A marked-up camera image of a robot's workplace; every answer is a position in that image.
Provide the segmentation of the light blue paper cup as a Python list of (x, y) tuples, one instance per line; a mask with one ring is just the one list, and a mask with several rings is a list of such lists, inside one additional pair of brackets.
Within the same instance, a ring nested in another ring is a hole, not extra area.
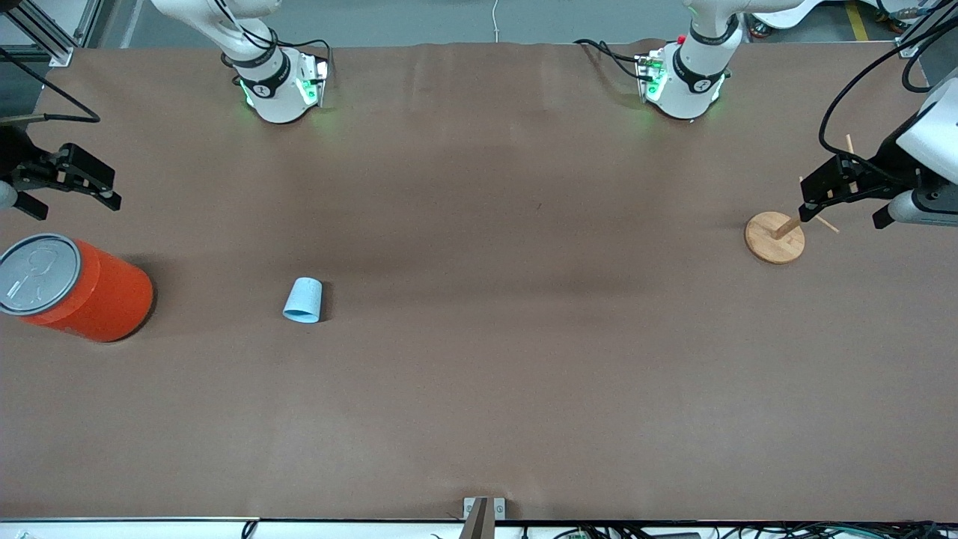
[(299, 323), (318, 323), (322, 318), (323, 283), (311, 277), (299, 277), (292, 284), (283, 307), (288, 320)]

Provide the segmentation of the wooden cup stand with pegs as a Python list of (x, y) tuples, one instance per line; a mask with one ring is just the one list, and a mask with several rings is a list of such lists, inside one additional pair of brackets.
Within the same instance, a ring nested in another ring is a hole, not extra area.
[(766, 211), (745, 224), (746, 248), (760, 261), (787, 265), (800, 259), (805, 250), (805, 233), (799, 215)]

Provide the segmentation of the orange canister with grey lid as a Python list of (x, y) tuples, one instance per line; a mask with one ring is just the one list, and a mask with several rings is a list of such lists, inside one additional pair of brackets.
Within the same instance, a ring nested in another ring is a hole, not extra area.
[(0, 311), (85, 340), (129, 337), (155, 296), (141, 267), (60, 234), (26, 237), (0, 255)]

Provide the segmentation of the brown table cover sheet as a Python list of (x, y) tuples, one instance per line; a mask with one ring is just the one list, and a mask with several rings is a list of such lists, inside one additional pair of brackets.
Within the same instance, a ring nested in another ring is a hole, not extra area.
[[(93, 344), (0, 315), (0, 517), (958, 523), (958, 230), (825, 212), (767, 265), (822, 113), (882, 42), (747, 44), (694, 122), (578, 46), (341, 49), (269, 125), (213, 50), (86, 50), (31, 127), (112, 212), (0, 212), (153, 279)], [(299, 277), (322, 318), (283, 315)]]

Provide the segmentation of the aluminium frame profile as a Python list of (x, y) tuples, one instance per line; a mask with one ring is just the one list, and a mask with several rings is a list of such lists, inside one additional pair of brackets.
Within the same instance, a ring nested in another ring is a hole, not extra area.
[(0, 13), (0, 48), (20, 61), (70, 64), (73, 52), (91, 40), (105, 0), (19, 0)]
[(893, 17), (908, 21), (910, 26), (896, 38), (901, 58), (913, 58), (918, 48), (934, 31), (958, 17), (958, 0), (908, 0), (906, 9), (895, 11)]

